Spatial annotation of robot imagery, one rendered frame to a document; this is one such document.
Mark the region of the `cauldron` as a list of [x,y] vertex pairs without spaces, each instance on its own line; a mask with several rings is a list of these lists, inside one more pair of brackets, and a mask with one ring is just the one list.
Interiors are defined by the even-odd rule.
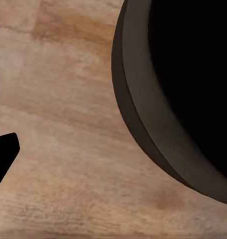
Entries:
[[145,154],[227,204],[227,0],[124,0],[112,46],[122,118]]

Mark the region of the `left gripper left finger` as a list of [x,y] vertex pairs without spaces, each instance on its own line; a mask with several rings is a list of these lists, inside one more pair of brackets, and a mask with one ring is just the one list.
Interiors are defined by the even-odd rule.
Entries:
[[0,136],[0,183],[20,151],[15,132]]

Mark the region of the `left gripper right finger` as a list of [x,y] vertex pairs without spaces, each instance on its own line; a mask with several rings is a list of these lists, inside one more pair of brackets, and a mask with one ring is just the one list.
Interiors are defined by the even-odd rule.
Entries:
[[218,141],[217,151],[227,164],[227,133],[222,132]]

